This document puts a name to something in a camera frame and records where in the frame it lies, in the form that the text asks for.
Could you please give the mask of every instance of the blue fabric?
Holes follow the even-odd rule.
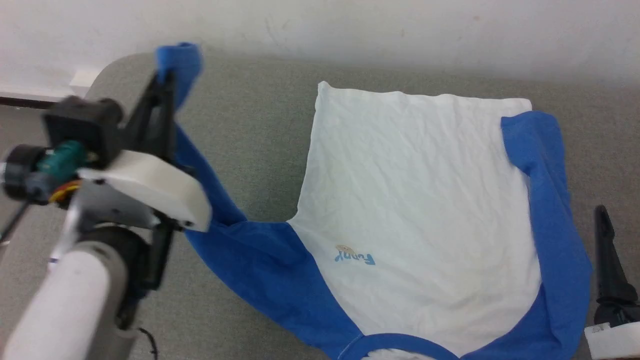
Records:
[[[195,49],[196,56],[183,47]],[[197,48],[163,47],[157,57],[160,81],[170,69],[178,77],[178,108],[200,72]],[[502,132],[509,159],[531,179],[531,222],[542,285],[514,329],[462,359],[569,359],[584,326],[591,265],[573,225],[560,130],[551,115],[530,111],[503,118]],[[359,360],[379,348],[457,359],[447,349],[414,336],[363,336],[289,224],[247,221],[180,128],[176,157],[196,169],[213,208],[209,231],[187,231],[189,241],[207,266],[253,307],[332,359]]]

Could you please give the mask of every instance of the white fabric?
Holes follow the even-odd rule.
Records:
[[[529,310],[540,265],[527,180],[500,129],[529,110],[526,99],[319,84],[289,223],[365,335],[410,334],[462,356]]]

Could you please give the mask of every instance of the robotic arm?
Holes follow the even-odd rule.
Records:
[[[9,153],[3,190],[22,206],[0,242],[30,205],[54,203],[67,217],[49,274],[3,359],[128,358],[139,304],[161,284],[173,232],[208,230],[207,196],[173,157],[174,110],[200,70],[199,54],[191,44],[158,54],[160,70],[127,122],[113,100],[68,97],[43,116],[49,147],[18,145]],[[167,66],[194,54],[191,79]],[[132,227],[148,229],[150,238]]]

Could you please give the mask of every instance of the yellow wire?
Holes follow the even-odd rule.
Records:
[[[80,188],[79,185],[68,186],[60,191],[54,192],[53,195],[49,198],[49,202],[55,202],[64,197],[68,192],[72,192]]]

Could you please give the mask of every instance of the white wall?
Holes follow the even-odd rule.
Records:
[[[232,53],[640,85],[640,1],[1,0],[0,92],[190,40]]]

